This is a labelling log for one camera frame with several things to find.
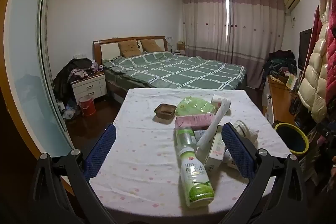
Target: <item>blue textured pad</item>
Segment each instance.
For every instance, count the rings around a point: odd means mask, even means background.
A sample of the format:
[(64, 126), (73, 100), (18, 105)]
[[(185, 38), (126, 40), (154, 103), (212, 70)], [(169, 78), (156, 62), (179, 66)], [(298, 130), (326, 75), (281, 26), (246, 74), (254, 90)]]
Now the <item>blue textured pad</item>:
[(255, 174), (254, 160), (233, 130), (234, 129), (232, 129), (229, 124), (224, 124), (222, 129), (222, 140), (235, 161), (240, 174), (244, 178), (251, 180)]
[(100, 167), (116, 140), (116, 135), (116, 127), (113, 124), (110, 124), (86, 157), (83, 174), (87, 181), (98, 174)]

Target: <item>white bottle cap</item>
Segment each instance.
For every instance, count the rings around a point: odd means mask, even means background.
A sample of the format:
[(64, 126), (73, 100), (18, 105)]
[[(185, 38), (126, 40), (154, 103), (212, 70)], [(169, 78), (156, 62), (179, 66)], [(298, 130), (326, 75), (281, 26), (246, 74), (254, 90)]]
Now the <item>white bottle cap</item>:
[(195, 150), (192, 147), (189, 147), (189, 146), (184, 147), (184, 148), (181, 149), (178, 156), (181, 156), (184, 152), (194, 152), (195, 153)]

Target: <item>frosted glass panel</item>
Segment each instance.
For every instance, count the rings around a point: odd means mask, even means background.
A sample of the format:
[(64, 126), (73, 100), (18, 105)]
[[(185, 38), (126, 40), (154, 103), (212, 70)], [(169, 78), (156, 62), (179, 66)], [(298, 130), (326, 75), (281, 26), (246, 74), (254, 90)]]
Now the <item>frosted glass panel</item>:
[(63, 156), (71, 148), (43, 85), (37, 52), (38, 5), (39, 0), (8, 0), (4, 28), (6, 70), (14, 101), (32, 139), (41, 152)]

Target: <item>green plastic package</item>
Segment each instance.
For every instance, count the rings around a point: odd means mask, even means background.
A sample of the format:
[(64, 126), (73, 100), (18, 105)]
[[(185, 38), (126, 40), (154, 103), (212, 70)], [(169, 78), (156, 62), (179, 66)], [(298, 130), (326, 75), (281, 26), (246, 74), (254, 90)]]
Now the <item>green plastic package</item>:
[(196, 97), (184, 98), (176, 107), (176, 116), (198, 115), (205, 113), (215, 114), (216, 108), (208, 101)]

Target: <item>yellow ring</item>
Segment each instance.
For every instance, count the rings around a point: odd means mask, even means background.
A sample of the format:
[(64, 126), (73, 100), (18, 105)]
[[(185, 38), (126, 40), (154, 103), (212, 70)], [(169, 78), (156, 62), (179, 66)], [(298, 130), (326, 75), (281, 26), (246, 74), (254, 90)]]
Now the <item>yellow ring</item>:
[(304, 151), (302, 151), (302, 152), (297, 152), (297, 151), (294, 151), (294, 150), (291, 150), (291, 149), (290, 149), (290, 151), (291, 151), (292, 153), (294, 153), (294, 154), (297, 154), (297, 155), (302, 155), (302, 154), (304, 154), (305, 152), (307, 152), (307, 151), (308, 151), (308, 148), (309, 148), (309, 141), (308, 141), (307, 136), (301, 131), (301, 129), (299, 129), (298, 127), (296, 127), (296, 126), (294, 126), (294, 125), (292, 125), (292, 124), (290, 124), (290, 123), (281, 122), (281, 123), (278, 123), (278, 124), (275, 126), (274, 130), (277, 131), (277, 128), (278, 128), (279, 126), (281, 126), (281, 125), (286, 125), (287, 127), (290, 127), (290, 128), (292, 128), (292, 129), (294, 129), (296, 132), (300, 133), (302, 139), (303, 139), (304, 142), (305, 142), (306, 149), (305, 149)]

